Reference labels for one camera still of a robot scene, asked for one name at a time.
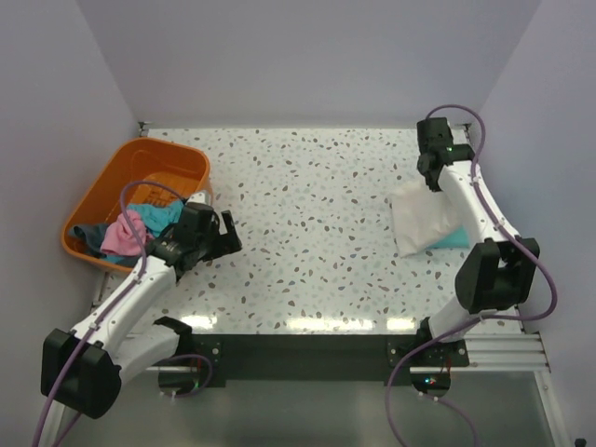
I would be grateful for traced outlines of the white t shirt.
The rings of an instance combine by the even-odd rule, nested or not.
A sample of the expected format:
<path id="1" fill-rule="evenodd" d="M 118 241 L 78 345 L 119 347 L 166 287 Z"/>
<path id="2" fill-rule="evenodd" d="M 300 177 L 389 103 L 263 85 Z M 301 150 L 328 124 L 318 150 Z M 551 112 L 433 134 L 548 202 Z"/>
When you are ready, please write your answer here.
<path id="1" fill-rule="evenodd" d="M 398 186 L 388 198 L 399 257 L 429 250 L 428 246 L 463 226 L 446 194 L 430 191 L 423 180 Z"/>

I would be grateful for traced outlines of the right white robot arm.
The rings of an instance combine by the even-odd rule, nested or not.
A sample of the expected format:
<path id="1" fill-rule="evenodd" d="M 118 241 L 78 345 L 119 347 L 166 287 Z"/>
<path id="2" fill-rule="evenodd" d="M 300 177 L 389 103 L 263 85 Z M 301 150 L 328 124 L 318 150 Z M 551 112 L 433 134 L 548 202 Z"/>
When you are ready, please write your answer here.
<path id="1" fill-rule="evenodd" d="M 427 365 L 448 354 L 447 343 L 458 341 L 483 318 L 524 303 L 533 283 L 540 248 L 521 237 L 496 205 L 475 153 L 456 144 L 445 117 L 417 123 L 420 156 L 417 168 L 434 193 L 444 193 L 466 230 L 470 252 L 454 280 L 454 298 L 425 318 L 416 332 L 414 353 Z"/>

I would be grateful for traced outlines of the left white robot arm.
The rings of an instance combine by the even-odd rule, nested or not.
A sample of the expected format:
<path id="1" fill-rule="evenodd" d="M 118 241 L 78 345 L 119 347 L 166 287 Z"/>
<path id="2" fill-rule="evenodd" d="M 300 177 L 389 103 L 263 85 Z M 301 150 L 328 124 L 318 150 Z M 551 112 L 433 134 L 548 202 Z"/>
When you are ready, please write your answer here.
<path id="1" fill-rule="evenodd" d="M 123 385 L 118 348 L 153 302 L 200 262 L 242 248 L 230 211 L 192 200 L 177 223 L 150 241 L 130 274 L 90 316 L 70 331 L 52 331 L 43 344 L 41 392 L 90 418 L 102 417 Z"/>

